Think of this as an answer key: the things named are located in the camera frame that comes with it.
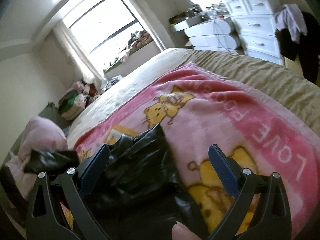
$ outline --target yellow cartoon bear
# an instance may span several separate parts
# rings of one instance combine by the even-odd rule
[[[172,124],[179,109],[193,98],[195,98],[194,95],[185,93],[181,88],[174,85],[170,94],[155,98],[154,100],[159,100],[159,102],[144,110],[145,121],[149,123],[148,127],[153,128],[156,124],[161,123],[166,116],[170,117],[168,124]]]
[[[236,160],[242,168],[250,168],[255,174],[258,174],[257,165],[246,148],[242,146],[235,148],[229,157]],[[195,162],[189,163],[188,168],[192,171],[197,170],[201,174],[202,182],[192,185],[188,191],[200,205],[202,216],[211,233],[227,214],[234,199],[225,192],[209,160],[203,161],[200,166],[197,166]],[[239,228],[238,234],[247,230],[255,208],[256,202],[254,201]]]
[[[91,153],[91,149],[89,149],[87,151],[82,150],[80,152],[79,161],[82,162],[84,159],[88,158],[90,156],[90,153]]]

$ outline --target metal screw cap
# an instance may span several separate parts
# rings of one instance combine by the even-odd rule
[[[38,178],[39,178],[39,179],[42,179],[44,176],[45,176],[45,173],[44,173],[44,172],[40,172],[40,173],[38,174]]]
[[[67,173],[69,174],[69,175],[72,175],[72,174],[74,174],[76,172],[76,169],[75,168],[70,168],[69,170],[67,170]]]
[[[277,173],[277,172],[275,172],[275,173],[273,174],[273,176],[274,176],[276,179],[279,179],[279,178],[280,178],[280,174]]]
[[[250,175],[250,174],[251,174],[251,170],[248,169],[248,168],[243,169],[242,172],[243,172],[244,174],[246,174],[246,175]]]

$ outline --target dresser drawer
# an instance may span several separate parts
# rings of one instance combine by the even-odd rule
[[[249,14],[244,0],[225,0],[225,4],[231,16]]]
[[[218,47],[227,49],[236,49],[240,46],[240,40],[237,35],[207,35],[196,36],[189,39],[193,46],[200,47]]]
[[[235,30],[235,26],[230,17],[206,21],[184,30],[188,37],[230,34]]]
[[[239,37],[243,48],[257,50],[274,57],[280,57],[278,40],[274,36],[241,34]]]
[[[283,61],[282,57],[281,58],[273,57],[271,55],[261,53],[259,51],[251,50],[251,49],[245,49],[244,53],[245,53],[245,55],[250,56],[250,57],[259,58],[259,59],[273,62],[273,63],[279,64],[282,66],[284,65],[284,61]]]
[[[276,32],[272,15],[237,16],[232,20],[238,33],[259,33],[274,36]]]
[[[244,0],[249,14],[274,14],[280,6],[279,0]]]

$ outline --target mattress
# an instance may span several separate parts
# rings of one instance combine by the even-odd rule
[[[320,88],[303,77],[283,66],[247,56],[172,48],[133,71],[83,111],[72,124],[68,146],[73,147],[80,136],[106,120],[151,82],[188,62],[262,91],[320,136]]]

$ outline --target floor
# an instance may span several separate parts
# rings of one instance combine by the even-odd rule
[[[300,61],[298,58],[295,61],[292,61],[288,58],[284,58],[284,59],[285,59],[285,66],[288,69],[292,70],[293,72],[295,72],[299,76],[303,76],[302,68],[301,68]],[[320,87],[320,71],[318,73],[318,79],[316,81],[316,85],[318,87]]]

